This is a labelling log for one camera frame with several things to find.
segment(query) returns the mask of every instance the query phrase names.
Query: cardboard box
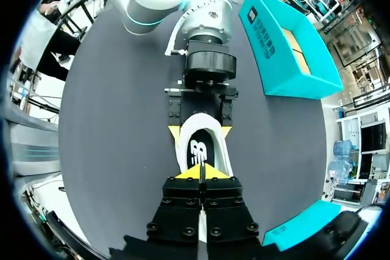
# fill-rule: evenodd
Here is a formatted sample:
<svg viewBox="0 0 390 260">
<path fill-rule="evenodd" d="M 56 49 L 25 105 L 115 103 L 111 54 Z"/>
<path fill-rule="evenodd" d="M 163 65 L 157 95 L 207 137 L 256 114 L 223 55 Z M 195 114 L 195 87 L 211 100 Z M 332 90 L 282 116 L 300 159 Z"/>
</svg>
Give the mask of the cardboard box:
<svg viewBox="0 0 390 260">
<path fill-rule="evenodd" d="M 311 74 L 310 68 L 307 65 L 307 62 L 305 60 L 305 56 L 303 56 L 302 49 L 300 48 L 300 46 L 299 46 L 297 40 L 295 39 L 293 33 L 290 32 L 289 30 L 284 29 L 284 28 L 282 28 L 282 31 L 283 31 L 283 34 L 285 35 L 285 37 L 287 38 L 288 43 L 291 46 L 291 49 L 294 51 L 294 55 L 297 58 L 298 64 L 300 66 L 300 70 L 303 73 Z"/>
</svg>

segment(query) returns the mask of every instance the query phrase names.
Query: gray table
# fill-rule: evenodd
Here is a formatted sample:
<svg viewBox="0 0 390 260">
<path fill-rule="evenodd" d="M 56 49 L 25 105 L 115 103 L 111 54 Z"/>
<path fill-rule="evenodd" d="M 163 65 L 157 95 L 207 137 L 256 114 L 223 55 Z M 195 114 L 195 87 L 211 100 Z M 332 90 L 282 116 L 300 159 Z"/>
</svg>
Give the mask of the gray table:
<svg viewBox="0 0 390 260">
<path fill-rule="evenodd" d="M 325 125 L 318 100 L 264 96 L 238 10 L 234 4 L 230 53 L 239 98 L 227 147 L 262 239 L 321 197 Z M 179 16 L 134 36 L 116 11 L 103 12 L 66 81 L 59 121 L 66 193 L 91 245 L 106 254 L 123 248 L 125 234 L 146 239 L 163 183 L 179 172 L 164 88 L 181 76 L 183 60 L 163 54 Z"/>
</svg>

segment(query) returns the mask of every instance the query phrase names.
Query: shoe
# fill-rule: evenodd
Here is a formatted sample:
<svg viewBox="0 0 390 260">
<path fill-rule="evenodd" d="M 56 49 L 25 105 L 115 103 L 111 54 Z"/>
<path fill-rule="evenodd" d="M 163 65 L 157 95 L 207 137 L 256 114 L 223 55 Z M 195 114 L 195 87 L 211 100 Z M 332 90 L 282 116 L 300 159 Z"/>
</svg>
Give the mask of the shoe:
<svg viewBox="0 0 390 260">
<path fill-rule="evenodd" d="M 233 176 L 222 127 L 205 113 L 192 115 L 182 125 L 176 158 L 182 173 L 197 164 L 208 163 L 229 177 Z"/>
</svg>

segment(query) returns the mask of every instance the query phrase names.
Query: n logo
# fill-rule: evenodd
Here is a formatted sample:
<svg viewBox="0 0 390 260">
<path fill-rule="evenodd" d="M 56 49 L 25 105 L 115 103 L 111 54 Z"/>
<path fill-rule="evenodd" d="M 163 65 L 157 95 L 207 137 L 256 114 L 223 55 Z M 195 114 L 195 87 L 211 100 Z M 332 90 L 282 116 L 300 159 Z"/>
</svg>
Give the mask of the n logo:
<svg viewBox="0 0 390 260">
<path fill-rule="evenodd" d="M 196 140 L 190 141 L 191 151 L 191 164 L 193 166 L 197 164 L 203 164 L 207 160 L 207 149 L 206 145 Z"/>
</svg>

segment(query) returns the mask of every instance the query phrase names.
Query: black metal block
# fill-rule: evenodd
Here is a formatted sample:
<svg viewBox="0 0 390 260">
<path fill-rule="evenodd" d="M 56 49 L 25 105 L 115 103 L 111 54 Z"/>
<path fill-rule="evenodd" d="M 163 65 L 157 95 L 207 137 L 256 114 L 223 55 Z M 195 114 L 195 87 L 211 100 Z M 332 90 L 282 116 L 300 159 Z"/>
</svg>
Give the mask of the black metal block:
<svg viewBox="0 0 390 260">
<path fill-rule="evenodd" d="M 207 242 L 231 242 L 258 236 L 258 225 L 253 222 L 246 206 L 208 209 Z"/>
<path fill-rule="evenodd" d="M 165 197 L 199 198 L 199 179 L 169 178 L 163 186 Z"/>
<path fill-rule="evenodd" d="M 163 197 L 160 206 L 176 208 L 195 208 L 197 210 L 200 210 L 200 200 L 199 198 Z"/>
<path fill-rule="evenodd" d="M 199 210 L 160 206 L 147 225 L 149 238 L 171 242 L 198 242 Z"/>
<path fill-rule="evenodd" d="M 243 187 L 235 177 L 229 179 L 206 180 L 205 198 L 225 198 L 242 196 Z"/>
<path fill-rule="evenodd" d="M 205 201 L 205 208 L 230 208 L 244 206 L 244 200 L 241 196 L 227 198 L 210 198 Z"/>
</svg>

